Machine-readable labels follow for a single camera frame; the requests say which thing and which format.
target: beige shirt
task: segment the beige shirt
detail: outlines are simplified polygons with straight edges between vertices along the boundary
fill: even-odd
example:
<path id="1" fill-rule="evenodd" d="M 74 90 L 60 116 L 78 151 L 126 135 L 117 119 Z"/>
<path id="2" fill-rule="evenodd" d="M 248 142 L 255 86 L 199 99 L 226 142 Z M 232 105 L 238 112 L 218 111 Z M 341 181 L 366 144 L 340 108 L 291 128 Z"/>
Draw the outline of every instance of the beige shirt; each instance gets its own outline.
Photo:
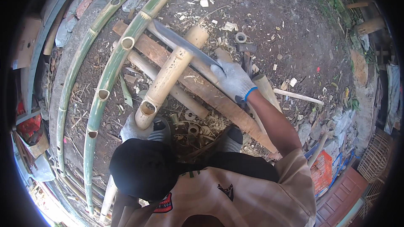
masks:
<path id="1" fill-rule="evenodd" d="M 226 226 L 311 227 L 314 185 L 300 149 L 280 159 L 279 183 L 207 167 L 182 174 L 159 204 L 125 207 L 119 226 L 181 226 L 193 215 L 211 215 Z"/>

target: shoe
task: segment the shoe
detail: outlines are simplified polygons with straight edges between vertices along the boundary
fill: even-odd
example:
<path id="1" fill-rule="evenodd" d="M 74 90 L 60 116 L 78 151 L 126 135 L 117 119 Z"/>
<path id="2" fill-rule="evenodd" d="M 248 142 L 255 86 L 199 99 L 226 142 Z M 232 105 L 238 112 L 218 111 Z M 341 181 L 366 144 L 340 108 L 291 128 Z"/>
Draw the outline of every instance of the shoe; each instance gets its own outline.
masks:
<path id="1" fill-rule="evenodd" d="M 164 144 L 171 145 L 171 131 L 169 123 L 162 116 L 156 116 L 153 119 L 154 129 L 149 135 L 148 140 L 160 141 Z"/>
<path id="2" fill-rule="evenodd" d="M 243 134 L 234 124 L 229 125 L 220 136 L 216 151 L 240 152 L 243 146 Z"/>

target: blue glove cuff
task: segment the blue glove cuff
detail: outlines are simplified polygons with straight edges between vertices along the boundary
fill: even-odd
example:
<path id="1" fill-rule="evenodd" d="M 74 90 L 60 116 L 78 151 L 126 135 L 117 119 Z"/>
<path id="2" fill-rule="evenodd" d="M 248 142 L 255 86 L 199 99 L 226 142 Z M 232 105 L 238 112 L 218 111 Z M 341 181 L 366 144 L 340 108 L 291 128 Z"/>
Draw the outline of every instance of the blue glove cuff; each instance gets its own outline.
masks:
<path id="1" fill-rule="evenodd" d="M 247 97 L 249 96 L 249 94 L 253 91 L 253 90 L 255 90 L 255 89 L 258 89 L 258 87 L 257 86 L 255 86 L 255 87 L 252 87 L 248 92 L 247 92 L 247 94 L 246 94 L 246 97 L 244 98 L 244 101 L 246 101 L 247 102 Z"/>

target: hole in bamboo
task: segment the hole in bamboo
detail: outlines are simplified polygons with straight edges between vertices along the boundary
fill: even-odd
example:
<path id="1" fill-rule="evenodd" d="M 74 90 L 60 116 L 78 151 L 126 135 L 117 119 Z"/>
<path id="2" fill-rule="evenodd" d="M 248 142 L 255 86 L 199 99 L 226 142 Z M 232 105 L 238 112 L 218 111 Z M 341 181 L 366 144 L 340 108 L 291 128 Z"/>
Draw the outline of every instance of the hole in bamboo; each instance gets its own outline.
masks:
<path id="1" fill-rule="evenodd" d="M 98 132 L 97 131 L 90 131 L 88 132 L 88 136 L 90 136 L 90 138 L 95 139 L 95 137 L 97 137 Z"/>
<path id="2" fill-rule="evenodd" d="M 141 112 L 143 114 L 145 114 L 147 116 L 150 116 L 153 113 L 155 113 L 156 108 L 155 108 L 155 106 L 153 104 L 151 104 L 151 103 L 149 103 L 147 101 L 144 101 L 142 103 L 142 105 L 140 106 L 140 110 L 141 110 Z"/>
<path id="3" fill-rule="evenodd" d="M 118 5 L 121 0 L 111 0 L 111 5 Z"/>
<path id="4" fill-rule="evenodd" d="M 127 50 L 132 49 L 133 45 L 134 45 L 134 38 L 132 37 L 125 37 L 122 40 L 122 46 Z"/>
<path id="5" fill-rule="evenodd" d="M 105 101 L 109 96 L 109 91 L 106 89 L 100 89 L 98 91 L 98 97 L 100 98 L 101 101 Z"/>

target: work glove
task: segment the work glove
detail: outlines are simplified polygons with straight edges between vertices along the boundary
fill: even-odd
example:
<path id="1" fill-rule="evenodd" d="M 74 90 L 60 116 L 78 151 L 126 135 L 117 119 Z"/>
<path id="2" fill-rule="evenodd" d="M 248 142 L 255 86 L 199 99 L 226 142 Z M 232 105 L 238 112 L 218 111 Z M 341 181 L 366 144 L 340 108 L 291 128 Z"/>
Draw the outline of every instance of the work glove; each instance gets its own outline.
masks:
<path id="1" fill-rule="evenodd" d="M 257 86 L 251 81 L 240 64 L 225 62 L 221 59 L 218 59 L 217 63 L 221 68 L 212 64 L 210 70 L 215 74 L 226 94 L 230 95 L 229 97 L 236 103 L 246 102 L 248 95 Z"/>
<path id="2" fill-rule="evenodd" d="M 125 142 L 128 139 L 144 139 L 146 140 L 149 135 L 153 132 L 154 123 L 151 123 L 150 126 L 146 130 L 140 129 L 134 120 L 135 112 L 131 113 L 129 117 L 126 119 L 126 123 L 124 127 L 121 129 L 121 138 L 122 142 Z"/>

